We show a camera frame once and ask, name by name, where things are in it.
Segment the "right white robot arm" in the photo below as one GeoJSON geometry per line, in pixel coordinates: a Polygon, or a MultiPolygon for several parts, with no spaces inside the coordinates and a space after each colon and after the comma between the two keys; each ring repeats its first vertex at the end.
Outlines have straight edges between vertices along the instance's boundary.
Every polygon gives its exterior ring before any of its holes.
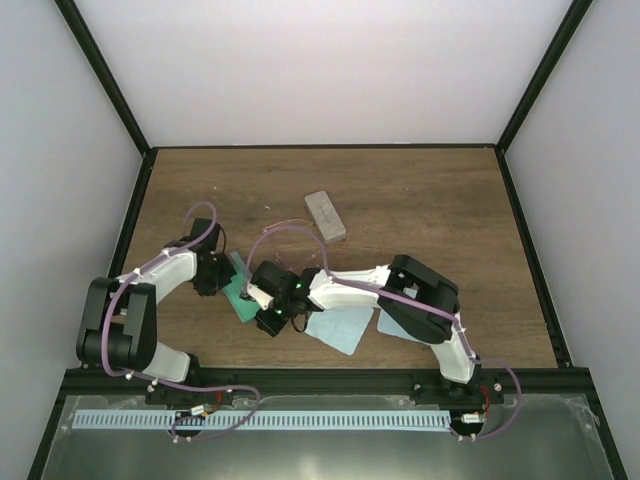
{"type": "Polygon", "coordinates": [[[257,326],[272,337],[301,315],[378,308],[406,334],[430,346],[451,400],[468,402],[480,390],[478,357],[460,321],[458,287],[408,255],[368,270],[307,268],[301,274],[264,261],[246,281],[245,292],[259,305],[257,326]]]}

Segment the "light blue cloth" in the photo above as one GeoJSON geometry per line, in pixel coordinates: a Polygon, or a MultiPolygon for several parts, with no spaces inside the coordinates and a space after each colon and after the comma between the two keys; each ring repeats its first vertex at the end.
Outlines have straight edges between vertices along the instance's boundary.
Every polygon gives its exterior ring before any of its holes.
{"type": "Polygon", "coordinates": [[[415,338],[407,333],[386,311],[381,310],[377,330],[385,335],[394,336],[404,340],[415,341],[415,338]]]}
{"type": "Polygon", "coordinates": [[[305,333],[338,352],[352,356],[366,331],[374,309],[344,307],[313,313],[305,333]]]}

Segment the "light grey glasses case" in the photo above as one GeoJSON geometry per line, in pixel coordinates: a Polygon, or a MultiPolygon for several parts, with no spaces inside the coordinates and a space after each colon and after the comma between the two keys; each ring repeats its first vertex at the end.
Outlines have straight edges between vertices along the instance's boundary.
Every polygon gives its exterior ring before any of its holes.
{"type": "Polygon", "coordinates": [[[346,227],[326,191],[308,194],[304,197],[304,201],[325,244],[332,244],[346,238],[346,227]]]}

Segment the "blue-grey glasses case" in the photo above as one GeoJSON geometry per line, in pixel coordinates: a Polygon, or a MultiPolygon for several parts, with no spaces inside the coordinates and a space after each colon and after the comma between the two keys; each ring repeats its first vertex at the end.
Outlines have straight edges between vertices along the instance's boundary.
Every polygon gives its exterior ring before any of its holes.
{"type": "Polygon", "coordinates": [[[242,323],[249,323],[254,320],[259,310],[259,305],[250,297],[243,296],[246,264],[240,254],[237,251],[232,251],[229,258],[236,274],[231,278],[231,283],[223,288],[223,293],[229,300],[240,321],[242,323]]]}

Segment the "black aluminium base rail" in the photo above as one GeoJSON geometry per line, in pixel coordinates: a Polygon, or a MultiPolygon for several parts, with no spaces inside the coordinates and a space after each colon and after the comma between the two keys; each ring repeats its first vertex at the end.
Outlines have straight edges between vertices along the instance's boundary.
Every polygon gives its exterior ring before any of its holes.
{"type": "MultiPolygon", "coordinates": [[[[456,386],[435,369],[301,369],[301,368],[203,368],[196,374],[198,386],[247,385],[262,397],[298,395],[400,395],[419,405],[442,408],[478,407],[485,399],[501,404],[516,393],[515,381],[503,369],[483,368],[475,386],[456,386]]],[[[161,386],[147,391],[143,380],[112,378],[98,368],[72,369],[65,373],[59,395],[145,395],[152,405],[187,406],[213,394],[199,395],[161,386]]]]}

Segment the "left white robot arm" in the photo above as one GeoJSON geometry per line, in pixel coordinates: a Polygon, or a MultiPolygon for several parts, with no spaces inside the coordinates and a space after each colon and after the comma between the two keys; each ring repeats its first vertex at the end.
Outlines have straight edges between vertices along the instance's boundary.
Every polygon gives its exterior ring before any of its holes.
{"type": "Polygon", "coordinates": [[[207,242],[190,248],[173,242],[127,274],[94,279],[76,341],[77,358],[115,374],[134,372],[169,381],[178,401],[196,402],[205,382],[193,371],[197,359],[158,340],[157,305],[184,283],[201,297],[214,296],[236,276],[227,254],[213,251],[207,242]]]}

